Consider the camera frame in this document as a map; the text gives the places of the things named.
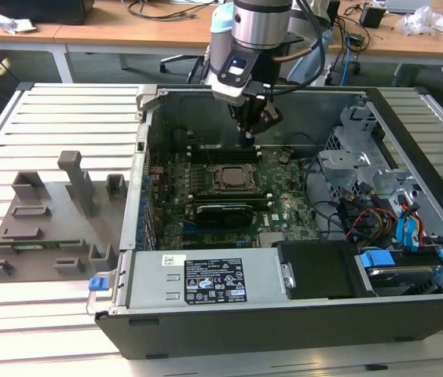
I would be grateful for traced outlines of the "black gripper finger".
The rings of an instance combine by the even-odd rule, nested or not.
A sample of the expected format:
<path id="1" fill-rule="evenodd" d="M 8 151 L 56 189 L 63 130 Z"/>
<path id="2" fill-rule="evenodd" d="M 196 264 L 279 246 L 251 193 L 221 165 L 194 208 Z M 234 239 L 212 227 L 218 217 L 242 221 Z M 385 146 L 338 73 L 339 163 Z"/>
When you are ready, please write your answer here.
<path id="1" fill-rule="evenodd" d="M 280 123 L 283 120 L 283 115 L 282 115 L 281 111 L 278 108 L 276 108 L 274 106 L 273 102 L 271 102 L 271 101 L 267 101 L 267 105 L 265 107 L 264 113 L 269 118 L 269 128 L 275 126 L 276 124 Z M 254 145 L 255 136 L 258 134 L 261 134 L 261 133 L 245 133 L 243 130 L 239 129 L 240 146 L 242 148 L 250 148 L 251 146 Z"/>

